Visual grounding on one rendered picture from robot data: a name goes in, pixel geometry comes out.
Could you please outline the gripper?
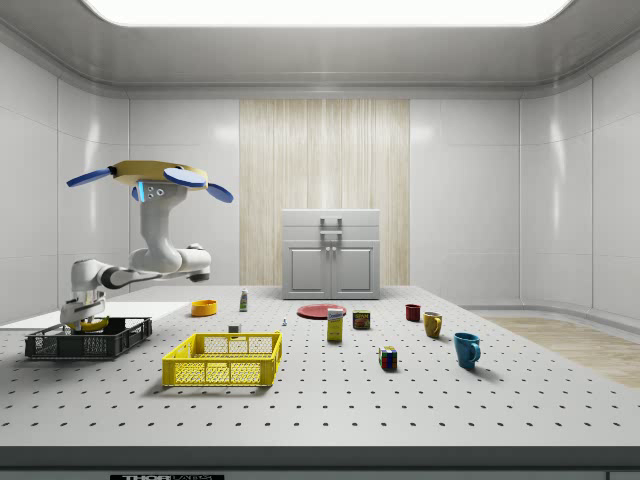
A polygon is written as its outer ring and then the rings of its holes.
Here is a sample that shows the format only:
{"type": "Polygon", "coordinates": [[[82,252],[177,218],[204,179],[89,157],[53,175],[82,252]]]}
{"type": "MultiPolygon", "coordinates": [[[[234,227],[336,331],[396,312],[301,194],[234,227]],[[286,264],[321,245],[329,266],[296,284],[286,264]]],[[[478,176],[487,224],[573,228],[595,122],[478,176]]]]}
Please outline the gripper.
{"type": "Polygon", "coordinates": [[[80,322],[93,318],[105,310],[105,298],[101,296],[92,303],[79,301],[67,302],[60,311],[60,323],[69,326],[75,332],[82,332],[80,322]]]}

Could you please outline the dark grey basket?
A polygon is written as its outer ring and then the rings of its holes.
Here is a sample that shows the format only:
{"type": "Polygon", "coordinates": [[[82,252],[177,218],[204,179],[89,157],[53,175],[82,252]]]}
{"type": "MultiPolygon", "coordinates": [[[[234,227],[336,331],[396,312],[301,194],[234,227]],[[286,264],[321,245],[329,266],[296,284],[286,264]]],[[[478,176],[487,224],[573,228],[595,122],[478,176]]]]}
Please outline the dark grey basket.
{"type": "Polygon", "coordinates": [[[152,333],[150,317],[109,318],[108,326],[98,332],[75,332],[58,325],[28,334],[25,355],[32,359],[112,359],[152,333]]]}

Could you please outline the yellow basket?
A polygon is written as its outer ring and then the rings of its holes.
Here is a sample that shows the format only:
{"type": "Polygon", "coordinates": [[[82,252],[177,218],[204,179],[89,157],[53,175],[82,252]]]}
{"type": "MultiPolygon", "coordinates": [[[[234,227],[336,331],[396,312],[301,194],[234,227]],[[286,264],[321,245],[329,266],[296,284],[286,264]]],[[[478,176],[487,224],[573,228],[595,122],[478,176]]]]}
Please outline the yellow basket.
{"type": "Polygon", "coordinates": [[[282,333],[195,333],[162,359],[165,386],[271,386],[282,333]]]}

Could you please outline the red plate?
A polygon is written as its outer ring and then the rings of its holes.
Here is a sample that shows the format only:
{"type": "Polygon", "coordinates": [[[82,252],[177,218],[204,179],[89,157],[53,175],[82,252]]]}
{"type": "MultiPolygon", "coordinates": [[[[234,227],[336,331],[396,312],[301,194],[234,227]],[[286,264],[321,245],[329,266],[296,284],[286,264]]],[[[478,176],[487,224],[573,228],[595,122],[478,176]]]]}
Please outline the red plate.
{"type": "Polygon", "coordinates": [[[311,320],[326,320],[329,311],[337,310],[341,316],[346,314],[346,308],[336,304],[309,304],[298,308],[297,315],[302,318],[311,320]]]}

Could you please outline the white cabinet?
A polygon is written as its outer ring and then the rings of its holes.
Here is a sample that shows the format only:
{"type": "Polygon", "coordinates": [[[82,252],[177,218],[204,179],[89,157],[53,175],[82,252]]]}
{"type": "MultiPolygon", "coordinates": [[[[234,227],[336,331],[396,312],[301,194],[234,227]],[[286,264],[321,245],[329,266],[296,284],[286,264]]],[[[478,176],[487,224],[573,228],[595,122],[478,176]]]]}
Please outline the white cabinet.
{"type": "Polygon", "coordinates": [[[377,299],[378,209],[284,209],[285,299],[377,299]]]}

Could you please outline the yellow box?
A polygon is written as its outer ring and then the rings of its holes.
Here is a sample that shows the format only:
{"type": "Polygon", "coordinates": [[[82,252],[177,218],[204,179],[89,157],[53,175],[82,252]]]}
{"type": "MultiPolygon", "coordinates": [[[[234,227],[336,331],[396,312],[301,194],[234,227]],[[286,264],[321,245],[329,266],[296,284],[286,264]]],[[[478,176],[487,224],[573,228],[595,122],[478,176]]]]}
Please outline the yellow box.
{"type": "Polygon", "coordinates": [[[345,311],[342,307],[327,309],[327,340],[330,342],[342,341],[343,317],[345,311]]]}

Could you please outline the blue mug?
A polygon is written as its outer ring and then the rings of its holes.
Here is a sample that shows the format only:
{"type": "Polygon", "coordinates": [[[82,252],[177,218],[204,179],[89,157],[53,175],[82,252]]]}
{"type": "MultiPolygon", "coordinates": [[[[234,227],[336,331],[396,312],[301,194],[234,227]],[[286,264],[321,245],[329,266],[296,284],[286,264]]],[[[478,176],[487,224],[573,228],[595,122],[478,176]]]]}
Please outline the blue mug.
{"type": "Polygon", "coordinates": [[[458,332],[454,335],[454,346],[459,366],[467,370],[474,369],[481,357],[479,337],[471,333],[458,332]]]}

